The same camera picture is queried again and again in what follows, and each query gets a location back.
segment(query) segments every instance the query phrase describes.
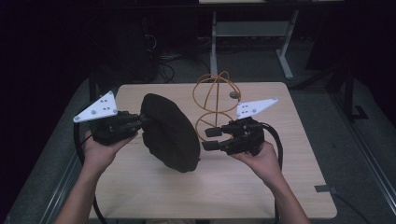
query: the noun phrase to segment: soft black object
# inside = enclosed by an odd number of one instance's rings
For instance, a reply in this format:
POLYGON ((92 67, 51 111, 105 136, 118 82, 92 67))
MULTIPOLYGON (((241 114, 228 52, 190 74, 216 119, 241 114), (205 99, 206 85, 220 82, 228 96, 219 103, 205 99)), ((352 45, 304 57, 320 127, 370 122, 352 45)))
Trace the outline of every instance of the soft black object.
POLYGON ((143 99, 141 115, 152 119, 143 125, 143 141, 149 152, 181 173, 194 171, 201 152, 198 136, 178 106, 156 94, 143 99))

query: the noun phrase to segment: hand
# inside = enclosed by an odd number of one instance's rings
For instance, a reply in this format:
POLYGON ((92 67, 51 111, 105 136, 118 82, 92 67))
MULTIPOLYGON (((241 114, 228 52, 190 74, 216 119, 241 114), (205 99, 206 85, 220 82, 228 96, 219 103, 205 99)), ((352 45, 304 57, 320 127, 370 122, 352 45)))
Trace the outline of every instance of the hand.
POLYGON ((269 142, 264 142, 260 146, 260 153, 255 157, 249 152, 233 154, 231 157, 245 163, 268 187, 272 187, 275 182, 284 177, 277 161, 274 146, 269 142))
MULTIPOLYGON (((91 131, 85 133, 88 138, 91 131)), ((94 175, 101 175, 105 169, 114 161, 116 154, 122 147, 128 144, 133 137, 121 140, 113 145, 104 146, 98 142, 93 141, 90 137, 85 143, 85 161, 84 168, 94 175)))

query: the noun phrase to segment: wooden table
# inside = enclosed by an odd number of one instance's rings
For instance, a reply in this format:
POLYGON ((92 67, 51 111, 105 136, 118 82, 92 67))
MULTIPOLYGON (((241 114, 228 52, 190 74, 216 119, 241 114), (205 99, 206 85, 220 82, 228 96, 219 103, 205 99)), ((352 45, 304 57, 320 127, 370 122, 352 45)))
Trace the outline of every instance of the wooden table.
MULTIPOLYGON (((208 83, 195 96, 203 103, 208 83)), ((317 193, 325 185, 317 160, 306 137, 289 91, 283 83, 236 83, 242 102, 277 97, 278 103, 253 117, 273 126, 284 148, 283 173, 309 217, 335 217, 329 192, 317 193)), ((174 101, 195 124, 205 111, 192 99, 195 84, 125 85, 117 95, 119 110, 140 113, 143 97, 151 92, 174 101)), ((219 107, 235 105, 226 84, 220 84, 219 107)), ((214 94, 209 97, 213 103, 214 94)), ((235 118, 236 109, 228 112, 235 118)), ((214 121, 214 116, 207 117, 214 121)), ((219 126, 226 117, 218 117, 219 126)), ((208 126, 200 124, 203 134, 208 126)), ((142 131, 117 155, 101 177, 96 196, 105 217, 119 218, 268 218, 274 217, 274 197, 262 181, 242 162, 221 151, 201 151, 194 172, 186 174, 166 167, 143 144, 142 131)), ((274 143, 265 132, 267 141, 274 143)))

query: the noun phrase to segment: orange wire frame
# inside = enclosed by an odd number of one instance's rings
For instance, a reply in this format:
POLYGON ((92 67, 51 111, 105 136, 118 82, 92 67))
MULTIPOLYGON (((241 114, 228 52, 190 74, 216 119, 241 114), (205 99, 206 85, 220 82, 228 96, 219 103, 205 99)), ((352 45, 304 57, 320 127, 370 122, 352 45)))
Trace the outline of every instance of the orange wire frame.
POLYGON ((206 75, 201 76, 198 79, 198 82, 195 85, 194 89, 192 90, 192 98, 193 98, 194 102, 199 107, 201 107, 205 111, 208 111, 207 113, 203 114, 200 118, 198 118, 198 120, 195 123, 195 131, 197 132, 198 137, 201 140, 205 141, 205 139, 198 132, 198 123, 201 121, 201 122, 203 122, 203 123, 205 123, 205 124, 207 124, 207 125, 209 125, 211 127, 217 127, 218 126, 218 115, 219 114, 228 117, 230 120, 233 120, 233 118, 231 118, 228 114, 226 114, 226 112, 231 111, 231 110, 233 110, 234 108, 236 108, 238 106, 239 102, 241 101, 241 91, 239 90, 239 88, 235 84, 233 84, 230 81, 229 73, 226 72, 226 71, 223 71, 220 74, 218 74, 217 76, 214 76, 214 75, 211 75, 211 74, 206 74, 206 75), (224 109, 224 110, 219 111, 219 84, 220 84, 221 81, 227 83, 236 92, 236 94, 237 94, 237 103, 234 106, 232 106, 231 108, 229 108, 229 109, 224 109), (204 83, 204 82, 212 82, 212 85, 210 86, 210 89, 207 92, 204 105, 200 105, 197 102, 196 98, 195 98, 195 91, 196 91, 197 87, 200 84, 204 83), (215 110, 211 110, 211 109, 206 108, 206 104, 207 104, 207 100, 209 98, 209 95, 212 92, 213 87, 215 86, 215 84, 217 86, 217 91, 216 91, 216 109, 215 110), (215 124, 212 124, 212 123, 204 120, 204 117, 209 115, 209 114, 215 114, 215 124))

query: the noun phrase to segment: forearm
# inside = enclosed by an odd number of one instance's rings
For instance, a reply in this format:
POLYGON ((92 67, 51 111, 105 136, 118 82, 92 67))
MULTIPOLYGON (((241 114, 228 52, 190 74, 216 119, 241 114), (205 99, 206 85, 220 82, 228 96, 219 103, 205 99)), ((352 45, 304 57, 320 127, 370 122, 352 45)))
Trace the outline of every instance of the forearm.
POLYGON ((274 194, 276 206, 278 208, 282 223, 310 223, 303 208, 284 178, 280 178, 278 181, 276 181, 276 183, 272 185, 270 189, 274 194))
POLYGON ((55 223, 88 223, 99 175, 82 168, 55 223))

